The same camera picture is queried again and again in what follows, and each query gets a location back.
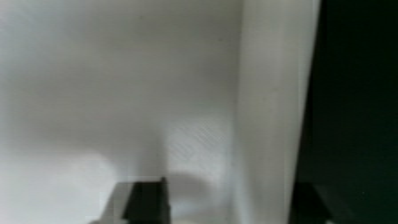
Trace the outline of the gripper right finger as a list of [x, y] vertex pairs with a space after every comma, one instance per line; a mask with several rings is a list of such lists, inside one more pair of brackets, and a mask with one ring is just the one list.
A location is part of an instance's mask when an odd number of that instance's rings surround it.
[[288, 224], [347, 224], [350, 210], [336, 192], [322, 185], [297, 182]]

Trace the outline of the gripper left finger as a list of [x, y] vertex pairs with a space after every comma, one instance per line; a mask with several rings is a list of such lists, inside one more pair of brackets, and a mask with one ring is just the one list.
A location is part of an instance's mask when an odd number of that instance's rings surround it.
[[173, 224], [171, 211], [167, 178], [119, 182], [89, 224]]

